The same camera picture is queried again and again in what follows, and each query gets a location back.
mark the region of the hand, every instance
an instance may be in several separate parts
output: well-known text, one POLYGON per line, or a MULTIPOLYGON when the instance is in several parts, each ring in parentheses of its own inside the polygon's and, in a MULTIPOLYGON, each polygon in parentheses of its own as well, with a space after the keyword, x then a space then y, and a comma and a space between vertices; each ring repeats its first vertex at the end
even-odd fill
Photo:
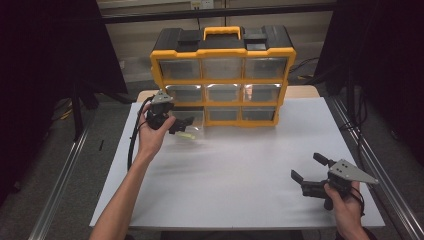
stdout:
MULTIPOLYGON (((352 187, 359 191, 359 182, 352 182, 352 187)), ((361 205, 351 196, 342 199, 337 190, 326 183, 325 192, 333 200, 334 214, 336 217, 337 230, 346 240, 369 239, 361 224, 361 205)), ((360 198, 359 194, 352 190, 352 194, 360 198)))
POLYGON ((142 124, 139 129, 139 145, 137 155, 147 156, 149 162, 159 152, 163 138, 165 137, 168 129, 174 124, 175 117, 170 116, 158 130, 151 129, 149 124, 146 122, 144 114, 150 108, 150 104, 144 106, 144 109, 140 115, 140 122, 142 124))

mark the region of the yellow frame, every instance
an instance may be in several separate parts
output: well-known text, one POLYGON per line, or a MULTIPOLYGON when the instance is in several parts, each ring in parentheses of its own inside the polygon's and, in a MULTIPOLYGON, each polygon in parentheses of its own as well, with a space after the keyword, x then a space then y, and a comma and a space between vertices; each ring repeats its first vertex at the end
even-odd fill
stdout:
MULTIPOLYGON (((218 31, 216 29, 211 30, 210 32, 215 33, 218 31)), ((202 102, 176 102, 175 106, 177 107, 205 107, 204 116, 205 116, 205 126, 240 126, 240 127, 258 127, 258 126, 275 126, 278 123, 279 108, 283 105, 284 96, 287 90, 287 77, 289 74, 290 67, 294 64, 296 57, 296 51, 292 47, 287 48, 270 48, 265 51, 248 51, 247 49, 199 49, 196 52, 176 52, 175 50, 153 50, 150 59, 152 62, 152 75, 156 84, 164 91, 166 91, 167 85, 201 85, 202 89, 202 102), (200 65, 200 79, 190 79, 190 80, 164 80, 162 77, 161 68, 159 65, 159 60, 167 59, 203 59, 203 58, 213 58, 213 57, 240 57, 243 58, 272 58, 272 57, 287 57, 286 68, 283 73, 282 78, 276 79, 244 79, 243 74, 241 79, 204 79, 202 76, 202 66, 200 65), (239 101, 237 102, 210 102, 206 101, 205 96, 205 84, 281 84, 281 89, 279 93, 278 100, 276 102, 243 102, 243 95, 240 94, 239 101), (240 107, 238 112, 238 119, 235 121, 211 121, 209 120, 207 107, 240 107), (247 121, 242 120, 242 107, 248 106, 274 106, 275 115, 272 121, 247 121)), ((244 64, 241 69, 242 73, 244 72, 244 64)))

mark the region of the table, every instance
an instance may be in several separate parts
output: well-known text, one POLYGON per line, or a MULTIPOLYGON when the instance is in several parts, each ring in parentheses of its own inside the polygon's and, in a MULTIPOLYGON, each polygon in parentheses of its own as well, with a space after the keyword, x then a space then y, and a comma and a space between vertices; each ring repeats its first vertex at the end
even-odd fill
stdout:
MULTIPOLYGON (((94 226, 126 174, 126 155, 136 112, 134 103, 93 214, 94 226)), ((149 166, 130 227, 149 230, 287 230, 333 227, 323 200, 303 197, 291 169, 305 180, 326 178, 312 159, 353 158, 323 98, 287 98, 276 127, 208 127, 203 138, 166 135, 149 166)), ((365 184, 362 223, 384 226, 365 184)))

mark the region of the wall socket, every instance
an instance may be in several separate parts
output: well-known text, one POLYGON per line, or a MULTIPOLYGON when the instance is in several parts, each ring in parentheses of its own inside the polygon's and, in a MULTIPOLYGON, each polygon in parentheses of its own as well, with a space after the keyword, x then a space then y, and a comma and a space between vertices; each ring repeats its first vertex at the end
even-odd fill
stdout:
POLYGON ((213 9, 213 0, 191 1, 191 10, 213 9))

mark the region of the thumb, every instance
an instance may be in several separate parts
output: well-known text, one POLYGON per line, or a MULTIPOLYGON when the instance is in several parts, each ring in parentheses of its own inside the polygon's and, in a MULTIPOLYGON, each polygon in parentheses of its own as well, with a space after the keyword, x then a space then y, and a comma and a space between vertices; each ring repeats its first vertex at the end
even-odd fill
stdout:
POLYGON ((166 132, 168 129, 172 127, 172 124, 175 122, 175 117, 170 116, 166 121, 162 124, 162 126, 159 128, 160 131, 166 132))
POLYGON ((327 193, 327 195, 333 200, 333 206, 334 208, 340 208, 344 205, 344 202, 342 198, 340 197, 339 192, 337 190, 330 187, 328 183, 324 185, 324 190, 327 193))

